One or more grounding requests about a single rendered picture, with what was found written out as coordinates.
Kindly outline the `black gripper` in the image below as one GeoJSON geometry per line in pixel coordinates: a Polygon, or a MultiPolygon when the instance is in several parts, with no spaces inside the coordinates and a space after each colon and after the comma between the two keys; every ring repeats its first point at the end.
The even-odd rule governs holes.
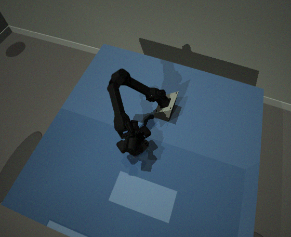
{"type": "MultiPolygon", "coordinates": [[[[138,139],[141,138],[142,140],[145,140],[150,135],[151,135],[150,130],[146,126],[142,126],[141,128],[139,128],[139,136],[137,138],[138,139]]],[[[118,149],[121,151],[122,154],[126,152],[125,149],[123,149],[124,141],[121,140],[118,143],[116,143],[116,146],[118,147],[118,149]]]]}

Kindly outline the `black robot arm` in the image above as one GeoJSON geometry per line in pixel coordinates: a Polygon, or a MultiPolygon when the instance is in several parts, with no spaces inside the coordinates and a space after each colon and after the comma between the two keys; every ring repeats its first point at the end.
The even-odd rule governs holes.
{"type": "Polygon", "coordinates": [[[144,152],[149,142],[147,140],[142,140],[137,138],[139,136],[139,126],[138,121],[131,120],[129,116],[125,113],[119,87],[121,85],[126,85],[146,96],[146,100],[157,102],[160,108],[165,108],[169,106],[171,98],[166,97],[166,92],[164,89],[159,90],[158,88],[148,87],[141,82],[132,78],[124,69],[119,69],[111,75],[111,79],[107,86],[107,91],[109,92],[113,111],[114,111],[114,128],[121,137],[125,139],[123,149],[128,153],[139,153],[144,152]],[[128,131],[127,133],[123,133],[128,131]]]}

